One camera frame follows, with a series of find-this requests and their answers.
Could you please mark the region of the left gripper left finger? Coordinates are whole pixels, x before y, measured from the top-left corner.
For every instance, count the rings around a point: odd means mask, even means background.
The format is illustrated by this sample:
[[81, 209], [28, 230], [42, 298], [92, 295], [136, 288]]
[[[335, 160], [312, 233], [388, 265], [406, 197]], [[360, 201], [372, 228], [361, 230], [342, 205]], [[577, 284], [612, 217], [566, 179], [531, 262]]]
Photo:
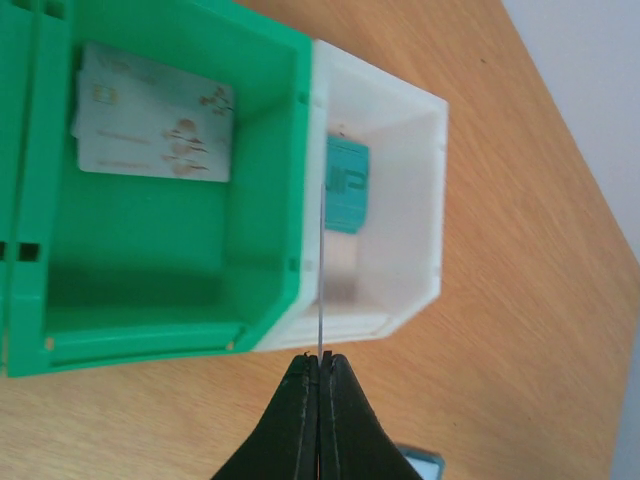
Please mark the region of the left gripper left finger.
[[316, 479], [318, 357], [293, 358], [254, 430], [216, 479]]

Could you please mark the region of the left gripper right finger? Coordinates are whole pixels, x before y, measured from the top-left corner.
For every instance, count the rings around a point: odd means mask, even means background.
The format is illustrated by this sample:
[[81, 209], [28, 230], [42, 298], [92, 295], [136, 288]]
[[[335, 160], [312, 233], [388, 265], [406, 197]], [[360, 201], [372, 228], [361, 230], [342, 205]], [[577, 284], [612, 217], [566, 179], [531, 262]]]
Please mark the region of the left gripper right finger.
[[382, 428], [346, 356], [326, 351], [319, 374], [319, 477], [417, 479]]

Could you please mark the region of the teal leather card holder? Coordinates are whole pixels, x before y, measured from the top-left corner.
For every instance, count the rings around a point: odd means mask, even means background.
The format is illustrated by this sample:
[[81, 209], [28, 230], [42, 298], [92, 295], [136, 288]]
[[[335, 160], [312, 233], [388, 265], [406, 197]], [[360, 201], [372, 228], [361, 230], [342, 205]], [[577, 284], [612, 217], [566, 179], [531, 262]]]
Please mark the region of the teal leather card holder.
[[396, 447], [422, 479], [442, 479], [446, 463], [439, 453], [404, 444]]

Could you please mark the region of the white VIP card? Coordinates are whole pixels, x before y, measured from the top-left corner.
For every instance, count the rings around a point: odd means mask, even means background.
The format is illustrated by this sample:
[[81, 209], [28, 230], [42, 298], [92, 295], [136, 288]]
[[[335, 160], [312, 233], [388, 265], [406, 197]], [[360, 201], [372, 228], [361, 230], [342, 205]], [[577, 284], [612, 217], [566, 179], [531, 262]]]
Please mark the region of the white VIP card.
[[320, 216], [319, 216], [319, 272], [318, 272], [318, 346], [317, 357], [319, 365], [322, 363], [324, 349], [324, 289], [325, 289], [325, 226], [326, 226], [326, 186], [321, 185]]

